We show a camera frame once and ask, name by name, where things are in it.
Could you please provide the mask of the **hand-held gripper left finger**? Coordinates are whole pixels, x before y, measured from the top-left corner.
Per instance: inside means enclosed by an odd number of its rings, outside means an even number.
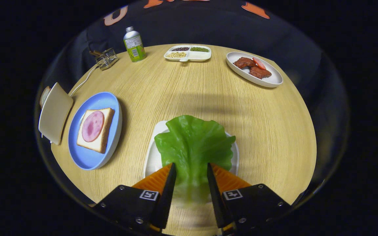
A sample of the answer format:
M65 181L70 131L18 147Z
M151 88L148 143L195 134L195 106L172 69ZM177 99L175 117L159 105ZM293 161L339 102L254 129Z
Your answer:
M133 186L117 186L93 211L134 235L161 236L167 225L176 179L176 165L168 164Z

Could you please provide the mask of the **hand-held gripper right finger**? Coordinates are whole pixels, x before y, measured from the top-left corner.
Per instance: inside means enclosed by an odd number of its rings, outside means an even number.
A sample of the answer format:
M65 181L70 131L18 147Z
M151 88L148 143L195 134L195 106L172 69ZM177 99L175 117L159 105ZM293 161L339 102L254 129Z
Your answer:
M223 236L259 236L292 208L267 185L249 184L217 164L208 163L207 178Z

